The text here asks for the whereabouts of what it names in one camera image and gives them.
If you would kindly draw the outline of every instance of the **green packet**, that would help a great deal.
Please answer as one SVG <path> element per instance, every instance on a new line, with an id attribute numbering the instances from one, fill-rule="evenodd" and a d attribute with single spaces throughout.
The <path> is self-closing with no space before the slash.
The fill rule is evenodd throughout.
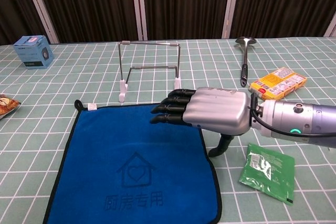
<path id="1" fill-rule="evenodd" d="M 239 182 L 293 204 L 295 159 L 291 156 L 249 144 L 246 164 Z"/>

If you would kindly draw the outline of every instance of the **silver robotic hand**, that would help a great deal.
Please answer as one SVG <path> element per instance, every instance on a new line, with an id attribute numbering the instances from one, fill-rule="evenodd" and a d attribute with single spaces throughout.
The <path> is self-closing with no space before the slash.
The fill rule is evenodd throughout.
<path id="1" fill-rule="evenodd" d="M 209 156 L 224 153 L 234 136 L 250 129 L 250 98 L 244 92 L 217 88 L 172 91 L 152 113 L 151 123 L 188 125 L 221 134 Z"/>
<path id="2" fill-rule="evenodd" d="M 217 88 L 172 91 L 152 110 L 151 123 L 188 125 L 220 133 L 209 156 L 224 153 L 234 136 L 251 127 L 261 135 L 336 148 L 336 106 L 266 100 Z"/>

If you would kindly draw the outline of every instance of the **curtain pleat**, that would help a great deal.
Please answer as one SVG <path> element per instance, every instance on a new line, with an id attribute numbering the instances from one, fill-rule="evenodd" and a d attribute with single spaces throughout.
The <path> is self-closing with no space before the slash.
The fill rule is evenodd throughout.
<path id="1" fill-rule="evenodd" d="M 30 35 L 46 36 L 33 0 L 0 0 L 0 45 Z"/>
<path id="2" fill-rule="evenodd" d="M 221 38 L 227 0 L 144 0 L 148 39 Z"/>
<path id="3" fill-rule="evenodd" d="M 138 40 L 133 0 L 45 0 L 60 42 Z"/>
<path id="4" fill-rule="evenodd" d="M 237 0 L 230 38 L 320 37 L 335 0 Z"/>

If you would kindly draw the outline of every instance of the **table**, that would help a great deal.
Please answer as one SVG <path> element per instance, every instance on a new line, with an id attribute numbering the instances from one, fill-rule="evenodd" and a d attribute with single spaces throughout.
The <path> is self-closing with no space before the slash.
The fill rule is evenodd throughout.
<path id="1" fill-rule="evenodd" d="M 280 67 L 308 77 L 285 100 L 336 105 L 336 38 L 258 39 L 248 53 L 249 82 Z M 234 40 L 179 40 L 182 88 L 240 86 L 243 53 Z M 11 45 L 0 47 L 0 93 L 22 106 L 0 120 L 0 222 L 41 223 L 66 141 L 74 101 L 117 105 L 119 58 L 116 42 L 51 45 L 55 55 L 44 70 L 26 69 Z M 176 64 L 175 48 L 129 45 L 123 71 L 131 65 Z M 132 72 L 124 104 L 160 102 L 174 87 L 174 71 Z M 204 131 L 208 150 L 219 135 Z M 247 144 L 296 160 L 293 206 L 238 182 Z M 223 201 L 222 223 L 336 223 L 336 151 L 265 138 L 255 130 L 236 137 L 225 155 L 212 158 Z"/>

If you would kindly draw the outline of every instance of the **blue towel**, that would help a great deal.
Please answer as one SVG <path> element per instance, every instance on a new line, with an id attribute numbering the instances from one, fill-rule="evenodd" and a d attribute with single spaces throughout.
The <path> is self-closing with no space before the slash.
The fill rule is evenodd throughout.
<path id="1" fill-rule="evenodd" d="M 217 223 L 222 201 L 202 132 L 150 124 L 154 104 L 88 111 L 72 127 L 44 223 Z"/>

